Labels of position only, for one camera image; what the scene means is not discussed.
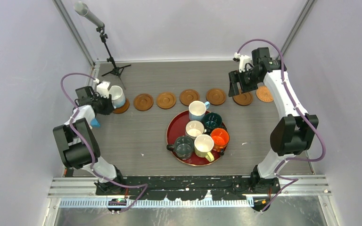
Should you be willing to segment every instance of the black tripod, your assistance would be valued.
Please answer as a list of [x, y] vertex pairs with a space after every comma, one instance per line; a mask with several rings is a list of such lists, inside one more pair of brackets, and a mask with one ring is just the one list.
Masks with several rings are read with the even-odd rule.
[[116, 66], [116, 62], [115, 62], [115, 60], [113, 59], [112, 55], [110, 54], [109, 48], [107, 47], [107, 44], [106, 44], [107, 34], [105, 34], [105, 28], [104, 28], [104, 27], [102, 27], [102, 28], [97, 28], [96, 30], [100, 33], [100, 40], [103, 42], [103, 44], [105, 44], [107, 53], [109, 54], [109, 58], [106, 59], [106, 60], [107, 60], [108, 62], [111, 62], [111, 63], [113, 64], [113, 67], [114, 67], [113, 70], [111, 70], [111, 71], [103, 74], [102, 77], [103, 77], [103, 76], [106, 76], [106, 75], [108, 75], [108, 74], [112, 74], [112, 75], [117, 76], [117, 77], [120, 79], [120, 81], [121, 81], [121, 83], [122, 83], [122, 85], [123, 85], [123, 87], [124, 87], [124, 89], [125, 89], [125, 85], [124, 85], [123, 81], [121, 80], [121, 74], [123, 73], [124, 68], [129, 67], [129, 66], [131, 66], [131, 65], [126, 65], [126, 66], [122, 66], [122, 67], [117, 67], [117, 66]]

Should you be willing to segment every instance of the light brown coaster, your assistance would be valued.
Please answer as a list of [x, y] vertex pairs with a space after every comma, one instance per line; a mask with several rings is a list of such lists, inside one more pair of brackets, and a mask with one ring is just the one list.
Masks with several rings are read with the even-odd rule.
[[183, 105], [189, 106], [195, 100], [199, 100], [199, 93], [193, 89], [186, 89], [180, 94], [180, 101]]
[[156, 104], [161, 109], [170, 109], [174, 107], [175, 103], [177, 102], [177, 98], [172, 92], [164, 92], [157, 96]]
[[238, 96], [233, 96], [232, 99], [235, 103], [241, 106], [248, 106], [253, 102], [253, 95], [250, 92], [239, 94]]
[[138, 111], [147, 111], [153, 106], [153, 97], [147, 93], [139, 94], [134, 99], [134, 107]]
[[211, 89], [206, 93], [206, 100], [213, 105], [222, 105], [226, 99], [224, 91], [219, 88]]
[[266, 86], [260, 86], [256, 90], [256, 96], [257, 96], [257, 98], [259, 98], [259, 100], [261, 100], [263, 102], [271, 102], [274, 100], [272, 98], [272, 95], [271, 95], [269, 89]]
[[128, 100], [128, 98], [125, 99], [125, 104], [122, 107], [116, 108], [113, 113], [115, 114], [123, 114], [124, 112], [126, 112], [128, 110], [128, 108], [130, 107], [130, 101]]

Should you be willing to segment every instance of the yellow mug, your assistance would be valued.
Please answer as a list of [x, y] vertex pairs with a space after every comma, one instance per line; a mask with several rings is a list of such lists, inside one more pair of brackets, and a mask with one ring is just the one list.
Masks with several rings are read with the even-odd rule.
[[206, 134], [201, 134], [196, 137], [195, 142], [195, 154], [200, 158], [206, 158], [209, 162], [214, 161], [212, 149], [214, 147], [213, 139]]

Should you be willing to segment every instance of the red tray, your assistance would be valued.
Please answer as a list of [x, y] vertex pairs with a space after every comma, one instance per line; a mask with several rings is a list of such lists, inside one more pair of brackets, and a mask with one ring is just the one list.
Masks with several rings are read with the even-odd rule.
[[[171, 120], [169, 126], [167, 127], [167, 144], [174, 144], [175, 140], [178, 137], [184, 136], [185, 135], [185, 127], [187, 126], [187, 123], [189, 122], [189, 112], [188, 110], [183, 111], [181, 113], [179, 113], [177, 116], [175, 116], [173, 118], [173, 120]], [[213, 162], [217, 161], [221, 155], [216, 152], [216, 151], [212, 151], [212, 154], [214, 156], [214, 161], [213, 162], [209, 162], [209, 160], [207, 160], [206, 158], [200, 158], [198, 157], [195, 152], [192, 153], [192, 156], [187, 159], [187, 160], [181, 160], [179, 158], [177, 158], [177, 156], [175, 155], [174, 152], [173, 153], [174, 157], [176, 159], [178, 159], [179, 161], [191, 165], [191, 166], [206, 166], [206, 165], [210, 165]]]

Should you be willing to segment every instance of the cup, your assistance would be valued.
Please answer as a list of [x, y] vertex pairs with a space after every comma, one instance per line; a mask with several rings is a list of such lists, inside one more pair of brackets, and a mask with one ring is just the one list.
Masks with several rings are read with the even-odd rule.
[[192, 138], [193, 140], [195, 140], [197, 136], [204, 134], [205, 132], [206, 129], [204, 125], [199, 121], [190, 121], [185, 127], [185, 135]]
[[211, 134], [216, 128], [224, 128], [221, 116], [213, 112], [210, 112], [203, 117], [203, 125], [205, 126], [206, 134]]
[[173, 145], [167, 145], [166, 148], [174, 152], [179, 159], [187, 160], [194, 151], [194, 142], [190, 137], [182, 136], [177, 138]]
[[230, 141], [230, 135], [225, 129], [217, 128], [212, 131], [210, 137], [214, 141], [213, 150], [219, 152], [220, 155], [224, 155], [224, 149]]
[[206, 101], [205, 103], [195, 100], [189, 104], [189, 120], [202, 121], [203, 116], [206, 113], [206, 110], [210, 107], [210, 103]]
[[109, 94], [112, 95], [112, 105], [115, 109], [122, 107], [125, 104], [125, 95], [121, 87], [119, 86], [110, 87]]
[[209, 162], [214, 161], [214, 156], [211, 153], [214, 147], [213, 139], [206, 134], [202, 134], [196, 137], [195, 139], [195, 154], [198, 157], [206, 158]]

